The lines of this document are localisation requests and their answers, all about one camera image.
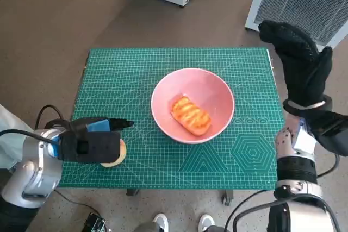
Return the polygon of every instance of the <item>glazed bread roll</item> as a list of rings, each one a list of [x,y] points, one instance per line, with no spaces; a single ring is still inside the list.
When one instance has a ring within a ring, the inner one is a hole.
[[[127,150],[126,150],[126,144],[123,141],[123,139],[120,139],[120,157],[112,163],[101,163],[102,166],[104,167],[114,167],[118,164],[120,164],[121,162],[123,162],[123,160],[125,159],[127,154]]]
[[[205,134],[212,125],[209,114],[186,96],[173,103],[170,113],[186,130],[196,136]]]

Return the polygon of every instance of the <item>green cutting mat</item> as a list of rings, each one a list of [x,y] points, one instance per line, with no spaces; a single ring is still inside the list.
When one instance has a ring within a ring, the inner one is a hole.
[[[156,84],[185,67],[216,73],[235,98],[232,123],[201,145],[172,140],[151,115],[150,99]],[[283,116],[266,49],[91,50],[73,119],[87,116],[135,121],[121,134],[127,157],[112,168],[65,162],[61,187],[274,188],[274,139]]]

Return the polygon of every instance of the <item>white sleeve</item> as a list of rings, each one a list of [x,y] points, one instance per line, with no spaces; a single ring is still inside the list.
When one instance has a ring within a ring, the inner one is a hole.
[[[33,131],[25,122],[0,104],[0,131],[6,129]],[[0,168],[11,168],[22,160],[25,138],[20,134],[5,134],[0,137]]]

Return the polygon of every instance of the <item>black glove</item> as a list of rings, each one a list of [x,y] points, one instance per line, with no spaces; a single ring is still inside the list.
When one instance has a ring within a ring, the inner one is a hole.
[[[281,58],[289,100],[305,107],[322,102],[332,68],[332,48],[319,53],[308,33],[288,23],[266,20],[259,30],[261,40],[273,44]]]

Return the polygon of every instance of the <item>white sneaker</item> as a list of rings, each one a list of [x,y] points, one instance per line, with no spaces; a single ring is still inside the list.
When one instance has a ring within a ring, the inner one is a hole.
[[[198,232],[206,231],[211,225],[215,225],[213,218],[208,214],[204,214],[198,223]]]
[[[164,232],[169,231],[168,218],[165,216],[165,214],[160,213],[156,215],[153,221],[157,223],[164,230]]]

